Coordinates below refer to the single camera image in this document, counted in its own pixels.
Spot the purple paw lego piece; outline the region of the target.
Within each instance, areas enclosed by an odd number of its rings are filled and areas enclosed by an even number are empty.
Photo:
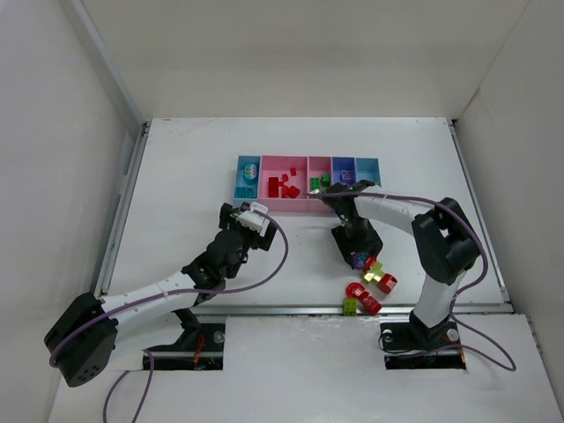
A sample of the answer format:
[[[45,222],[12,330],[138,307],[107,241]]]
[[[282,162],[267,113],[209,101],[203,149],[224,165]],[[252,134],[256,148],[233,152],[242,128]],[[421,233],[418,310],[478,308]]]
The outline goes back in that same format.
[[[362,270],[365,268],[366,263],[371,255],[368,252],[359,252],[352,255],[352,267],[355,270]]]

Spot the teal lego brick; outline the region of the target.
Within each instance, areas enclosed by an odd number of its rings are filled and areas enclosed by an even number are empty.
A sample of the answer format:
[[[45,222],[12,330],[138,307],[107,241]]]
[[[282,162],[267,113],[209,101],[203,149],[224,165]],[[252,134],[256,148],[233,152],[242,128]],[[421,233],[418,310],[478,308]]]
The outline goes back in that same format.
[[[240,186],[234,190],[235,198],[254,198],[255,196],[255,189],[253,187]]]

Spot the lime red lego cluster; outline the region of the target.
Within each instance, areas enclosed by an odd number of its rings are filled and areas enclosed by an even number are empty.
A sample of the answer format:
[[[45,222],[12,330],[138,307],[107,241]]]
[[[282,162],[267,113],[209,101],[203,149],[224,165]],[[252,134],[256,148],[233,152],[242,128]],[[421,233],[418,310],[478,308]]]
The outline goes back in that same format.
[[[366,284],[374,283],[384,294],[390,294],[397,285],[397,279],[383,270],[382,263],[375,256],[369,257],[365,262],[362,280]]]

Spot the teal frog printed lego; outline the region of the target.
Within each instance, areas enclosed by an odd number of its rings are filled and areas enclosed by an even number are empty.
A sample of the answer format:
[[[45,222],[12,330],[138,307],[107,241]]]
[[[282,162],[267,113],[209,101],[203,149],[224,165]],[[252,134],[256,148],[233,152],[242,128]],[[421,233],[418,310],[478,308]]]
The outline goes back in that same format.
[[[258,166],[256,163],[247,163],[243,167],[243,180],[246,183],[254,183],[258,176]]]

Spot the green lego brick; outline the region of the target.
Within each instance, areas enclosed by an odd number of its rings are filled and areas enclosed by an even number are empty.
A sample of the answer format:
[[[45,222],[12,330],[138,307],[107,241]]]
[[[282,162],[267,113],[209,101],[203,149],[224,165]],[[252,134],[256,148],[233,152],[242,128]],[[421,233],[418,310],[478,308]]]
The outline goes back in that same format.
[[[331,185],[330,173],[323,173],[320,177],[320,184],[322,187],[328,188]]]

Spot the green lego plate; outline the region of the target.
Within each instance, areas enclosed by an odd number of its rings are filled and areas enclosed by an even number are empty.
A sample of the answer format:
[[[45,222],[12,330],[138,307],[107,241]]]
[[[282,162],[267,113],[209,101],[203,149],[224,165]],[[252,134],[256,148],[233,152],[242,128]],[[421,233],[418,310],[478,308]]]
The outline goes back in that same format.
[[[309,193],[319,194],[321,192],[321,179],[319,177],[312,177],[309,179]]]

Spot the lime lego brick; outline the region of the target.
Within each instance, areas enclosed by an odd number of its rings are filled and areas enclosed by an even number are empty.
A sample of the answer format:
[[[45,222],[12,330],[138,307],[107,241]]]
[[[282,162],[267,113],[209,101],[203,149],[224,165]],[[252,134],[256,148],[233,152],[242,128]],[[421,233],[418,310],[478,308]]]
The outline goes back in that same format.
[[[356,316],[358,312],[358,302],[354,298],[345,298],[343,302],[343,316]]]

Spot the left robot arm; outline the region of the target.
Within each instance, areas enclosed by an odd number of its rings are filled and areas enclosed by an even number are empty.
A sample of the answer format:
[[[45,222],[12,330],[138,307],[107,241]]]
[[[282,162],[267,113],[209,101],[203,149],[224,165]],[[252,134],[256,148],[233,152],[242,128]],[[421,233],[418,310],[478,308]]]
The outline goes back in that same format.
[[[168,313],[187,314],[227,287],[252,250],[269,251],[281,228],[265,206],[223,204],[219,231],[205,251],[172,275],[128,293],[98,298],[82,293],[63,311],[44,338],[49,365],[76,388],[101,373],[130,331]]]

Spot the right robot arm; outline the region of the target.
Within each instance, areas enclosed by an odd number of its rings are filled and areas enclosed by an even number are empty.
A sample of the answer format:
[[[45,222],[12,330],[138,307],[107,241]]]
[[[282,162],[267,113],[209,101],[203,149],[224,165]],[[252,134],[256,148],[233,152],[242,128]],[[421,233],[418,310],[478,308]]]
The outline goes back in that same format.
[[[439,336],[449,320],[456,290],[478,258],[487,271],[483,245],[460,204],[450,197],[433,201],[384,194],[366,180],[350,187],[336,183],[310,196],[338,216],[340,225],[331,233],[345,262],[354,269],[383,249],[383,241],[372,226],[374,220],[413,237],[425,280],[410,313],[410,326],[421,342]]]

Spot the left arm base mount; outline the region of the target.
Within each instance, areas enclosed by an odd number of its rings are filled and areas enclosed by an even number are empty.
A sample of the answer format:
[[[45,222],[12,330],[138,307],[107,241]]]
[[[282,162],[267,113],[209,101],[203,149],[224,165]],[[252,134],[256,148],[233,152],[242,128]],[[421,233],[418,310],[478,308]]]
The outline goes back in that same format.
[[[205,316],[201,321],[189,309],[167,315],[172,340],[151,345],[158,371],[220,371],[224,367],[226,319]]]

